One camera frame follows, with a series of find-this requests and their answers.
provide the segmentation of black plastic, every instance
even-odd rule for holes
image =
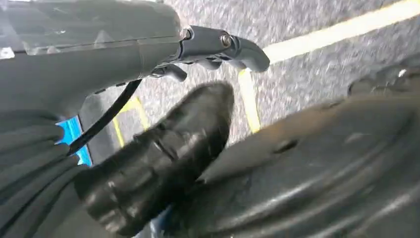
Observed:
[[[155,127],[76,177],[88,213],[113,233],[134,236],[186,189],[223,150],[233,90],[201,86]]]
[[[181,42],[182,52],[177,62],[198,62],[208,69],[217,69],[222,61],[228,61],[236,68],[258,72],[266,71],[270,65],[262,49],[249,40],[218,29],[201,26],[191,26],[191,29],[194,35]],[[223,36],[230,40],[229,45],[223,43]]]
[[[349,86],[349,95],[420,92],[420,54],[372,72]]]
[[[157,233],[419,237],[420,96],[332,105],[293,114],[225,150]]]
[[[170,64],[165,67],[155,69],[150,76],[156,78],[170,76],[178,82],[184,82],[188,75],[180,67]]]

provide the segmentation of yellow line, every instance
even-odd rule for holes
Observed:
[[[270,59],[270,64],[274,64],[332,45],[347,38],[363,35],[370,31],[413,18],[419,14],[420,0],[402,0],[331,27],[269,45],[264,48],[264,52]],[[241,87],[242,99],[245,104],[248,124],[251,131],[255,133],[260,129],[261,123],[258,117],[251,74],[247,70],[243,70],[239,73],[238,80]]]
[[[149,124],[149,120],[147,119],[147,115],[146,115],[146,112],[143,108],[143,105],[140,102],[138,97],[132,97],[132,99],[133,99],[133,102],[134,102],[134,106],[137,109],[137,112],[140,116],[140,122],[141,122],[144,130],[147,130],[150,127],[150,124]]]
[[[252,82],[251,73],[247,70],[239,72],[239,88],[241,90],[242,100],[245,105],[245,114],[247,116],[248,125],[252,133],[260,130],[260,118],[258,117],[257,103],[255,102],[254,84]]]
[[[271,64],[302,55],[336,42],[366,34],[420,14],[419,0],[403,0],[376,11],[349,19],[328,28],[311,32],[264,48]]]
[[[112,119],[112,123],[114,123],[114,129],[115,129],[115,132],[116,132],[117,137],[118,137],[119,145],[121,147],[123,147],[124,146],[124,138],[122,137],[121,129],[119,128],[117,118]]]

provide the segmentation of screw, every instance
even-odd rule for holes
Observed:
[[[229,47],[232,44],[232,39],[230,38],[230,36],[226,33],[223,34],[220,37],[220,40],[222,41],[222,44],[224,47]]]

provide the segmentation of gray plastic housing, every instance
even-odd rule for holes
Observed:
[[[2,114],[75,116],[92,93],[145,77],[177,57],[182,40],[177,13],[163,3],[1,2]]]
[[[19,50],[24,35],[5,34],[14,29],[4,14],[11,8],[5,6],[5,1],[0,3],[0,35],[4,36],[0,41],[10,43],[0,49],[0,55],[6,56],[0,59],[0,236],[62,237],[54,233],[54,228],[65,226],[66,219],[76,216],[72,220],[78,223],[72,226],[74,229],[83,233],[80,226],[84,224],[91,230],[79,237],[114,237],[112,234],[92,235],[105,230],[90,225],[96,222],[88,215],[79,215],[84,214],[84,209],[71,181],[87,168],[77,166],[77,156],[66,156],[68,145],[57,144],[63,137],[63,129],[56,123],[77,115],[89,95],[145,77],[158,65],[171,61],[177,57],[180,43],[177,38],[133,40],[129,44],[94,39],[91,47],[51,44],[46,51],[38,51],[44,54],[28,55],[27,50],[35,48]],[[142,27],[152,24],[156,29],[165,29],[161,31],[163,34],[178,33],[176,26],[180,21],[175,11],[168,17],[168,8],[159,9],[138,8],[136,17],[143,21],[130,25],[138,27],[133,32],[141,32]]]

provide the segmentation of black leather shoe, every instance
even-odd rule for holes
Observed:
[[[224,149],[232,108],[230,85],[193,90],[156,126],[76,177],[88,213],[111,233],[136,235]]]

